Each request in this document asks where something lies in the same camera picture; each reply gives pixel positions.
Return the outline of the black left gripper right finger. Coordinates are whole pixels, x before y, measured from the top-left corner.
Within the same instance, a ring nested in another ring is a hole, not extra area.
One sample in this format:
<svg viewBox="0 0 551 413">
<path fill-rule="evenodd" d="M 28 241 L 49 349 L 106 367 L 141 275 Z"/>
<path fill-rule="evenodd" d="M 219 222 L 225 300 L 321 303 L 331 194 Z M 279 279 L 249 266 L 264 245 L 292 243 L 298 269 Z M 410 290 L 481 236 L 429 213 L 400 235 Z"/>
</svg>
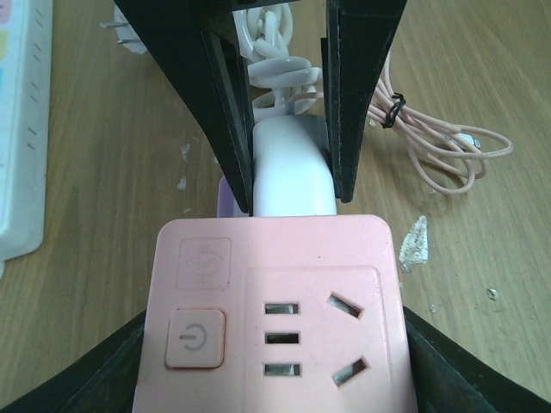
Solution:
<svg viewBox="0 0 551 413">
<path fill-rule="evenodd" d="M 420 412 L 549 412 L 550 402 L 489 367 L 403 308 Z"/>
</svg>

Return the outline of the white power strip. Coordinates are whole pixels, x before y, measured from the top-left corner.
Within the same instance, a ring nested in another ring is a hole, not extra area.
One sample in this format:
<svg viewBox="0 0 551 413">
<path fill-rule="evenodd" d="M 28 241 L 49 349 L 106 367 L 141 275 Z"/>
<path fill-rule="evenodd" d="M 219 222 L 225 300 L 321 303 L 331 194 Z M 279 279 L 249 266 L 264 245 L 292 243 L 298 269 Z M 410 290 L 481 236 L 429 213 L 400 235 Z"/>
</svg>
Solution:
<svg viewBox="0 0 551 413">
<path fill-rule="evenodd" d="M 1 3 L 1 260 L 43 240 L 53 2 Z"/>
</svg>

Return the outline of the white usb charger block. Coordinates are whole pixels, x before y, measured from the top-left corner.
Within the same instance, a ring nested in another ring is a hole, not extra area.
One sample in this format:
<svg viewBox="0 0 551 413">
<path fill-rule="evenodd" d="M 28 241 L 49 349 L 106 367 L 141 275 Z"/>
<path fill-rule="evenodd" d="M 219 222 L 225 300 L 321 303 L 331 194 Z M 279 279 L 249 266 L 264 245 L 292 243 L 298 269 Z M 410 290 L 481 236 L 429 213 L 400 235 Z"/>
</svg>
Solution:
<svg viewBox="0 0 551 413">
<path fill-rule="evenodd" d="M 253 215 L 329 216 L 337 213 L 325 120 L 283 115 L 253 128 Z"/>
</svg>

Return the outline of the purple adapter cube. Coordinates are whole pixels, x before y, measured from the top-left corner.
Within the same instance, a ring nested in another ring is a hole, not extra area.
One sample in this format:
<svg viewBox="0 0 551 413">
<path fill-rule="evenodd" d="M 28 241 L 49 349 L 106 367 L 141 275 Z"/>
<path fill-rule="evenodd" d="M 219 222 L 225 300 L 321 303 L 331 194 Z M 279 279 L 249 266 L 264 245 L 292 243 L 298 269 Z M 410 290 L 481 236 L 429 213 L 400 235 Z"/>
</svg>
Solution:
<svg viewBox="0 0 551 413">
<path fill-rule="evenodd" d="M 244 213 L 238 206 L 237 201 L 233 196 L 232 190 L 223 176 L 220 179 L 217 200 L 217 217 L 218 218 L 243 218 L 249 217 L 249 213 Z"/>
</svg>

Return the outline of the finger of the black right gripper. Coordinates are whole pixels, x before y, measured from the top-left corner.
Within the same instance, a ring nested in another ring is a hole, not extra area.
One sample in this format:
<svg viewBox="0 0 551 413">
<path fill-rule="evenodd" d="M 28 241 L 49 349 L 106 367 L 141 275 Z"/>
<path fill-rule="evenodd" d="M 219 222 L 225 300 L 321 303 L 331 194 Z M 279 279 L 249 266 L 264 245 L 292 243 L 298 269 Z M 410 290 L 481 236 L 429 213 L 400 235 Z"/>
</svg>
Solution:
<svg viewBox="0 0 551 413">
<path fill-rule="evenodd" d="M 207 137 L 241 211 L 251 213 L 253 115 L 233 19 L 240 4 L 117 2 Z"/>
<path fill-rule="evenodd" d="M 326 3 L 321 39 L 325 120 L 336 196 L 353 199 L 369 104 L 406 0 Z"/>
</svg>

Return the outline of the pink adapter with blue plug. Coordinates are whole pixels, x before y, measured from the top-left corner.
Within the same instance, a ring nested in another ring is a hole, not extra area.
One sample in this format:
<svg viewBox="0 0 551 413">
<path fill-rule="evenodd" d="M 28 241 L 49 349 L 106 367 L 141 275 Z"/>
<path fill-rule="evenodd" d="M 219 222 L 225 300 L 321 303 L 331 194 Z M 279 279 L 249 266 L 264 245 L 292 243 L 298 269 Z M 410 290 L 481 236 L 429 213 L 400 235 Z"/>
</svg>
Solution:
<svg viewBox="0 0 551 413">
<path fill-rule="evenodd" d="M 161 229 L 134 411 L 417 408 L 383 219 L 177 219 Z"/>
</svg>

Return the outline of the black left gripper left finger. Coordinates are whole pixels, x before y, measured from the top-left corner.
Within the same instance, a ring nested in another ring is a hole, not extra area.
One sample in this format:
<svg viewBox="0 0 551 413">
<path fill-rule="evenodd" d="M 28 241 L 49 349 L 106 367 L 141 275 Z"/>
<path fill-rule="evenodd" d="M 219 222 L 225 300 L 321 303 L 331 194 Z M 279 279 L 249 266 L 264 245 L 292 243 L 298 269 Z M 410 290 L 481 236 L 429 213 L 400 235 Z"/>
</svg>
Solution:
<svg viewBox="0 0 551 413">
<path fill-rule="evenodd" d="M 145 313 L 2 412 L 130 412 L 138 378 Z"/>
</svg>

